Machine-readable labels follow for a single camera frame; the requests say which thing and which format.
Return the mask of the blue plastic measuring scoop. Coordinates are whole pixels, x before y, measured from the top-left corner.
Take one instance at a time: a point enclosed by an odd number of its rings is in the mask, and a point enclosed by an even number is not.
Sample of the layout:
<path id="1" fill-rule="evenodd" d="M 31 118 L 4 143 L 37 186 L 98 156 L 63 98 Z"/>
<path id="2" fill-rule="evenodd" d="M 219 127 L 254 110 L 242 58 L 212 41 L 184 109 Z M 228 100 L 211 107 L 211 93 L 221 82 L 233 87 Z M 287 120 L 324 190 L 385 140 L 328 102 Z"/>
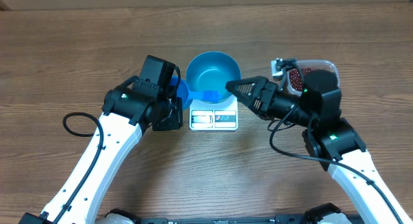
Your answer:
<path id="1" fill-rule="evenodd" d="M 173 76 L 170 81 L 170 86 L 179 85 L 177 88 L 177 97 L 182 99 L 182 110 L 188 108 L 192 110 L 212 110 L 206 102 L 217 104 L 223 99 L 223 95 L 215 90 L 193 91 L 189 89 L 187 82 L 184 79 L 178 81 L 177 76 Z"/>

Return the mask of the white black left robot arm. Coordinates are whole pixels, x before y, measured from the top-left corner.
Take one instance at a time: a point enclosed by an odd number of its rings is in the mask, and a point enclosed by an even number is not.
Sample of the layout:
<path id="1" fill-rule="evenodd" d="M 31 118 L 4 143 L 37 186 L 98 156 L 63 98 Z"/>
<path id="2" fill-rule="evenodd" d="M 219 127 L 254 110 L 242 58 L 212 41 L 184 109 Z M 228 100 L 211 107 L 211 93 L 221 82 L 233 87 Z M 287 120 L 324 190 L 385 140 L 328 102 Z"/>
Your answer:
<path id="1" fill-rule="evenodd" d="M 177 65 L 148 55 L 141 73 L 106 93 L 85 152 L 71 175 L 40 215 L 23 214 L 21 223 L 94 223 L 102 200 L 130 151 L 147 128 L 178 130 L 183 125 Z"/>

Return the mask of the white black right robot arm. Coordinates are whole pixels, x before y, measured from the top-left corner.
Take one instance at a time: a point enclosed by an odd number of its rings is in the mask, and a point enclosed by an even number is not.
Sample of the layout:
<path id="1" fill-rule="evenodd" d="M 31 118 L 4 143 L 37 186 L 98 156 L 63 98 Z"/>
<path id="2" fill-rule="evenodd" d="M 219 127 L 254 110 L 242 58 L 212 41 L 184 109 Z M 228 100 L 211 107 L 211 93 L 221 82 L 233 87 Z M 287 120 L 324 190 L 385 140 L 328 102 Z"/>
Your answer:
<path id="1" fill-rule="evenodd" d="M 412 223 L 379 175 L 366 144 L 341 117 L 335 73 L 310 72 L 303 79 L 300 96 L 280 92 L 277 84 L 262 76 L 229 81 L 226 89 L 263 120 L 304 127 L 308 154 L 294 157 L 320 162 L 365 223 Z"/>

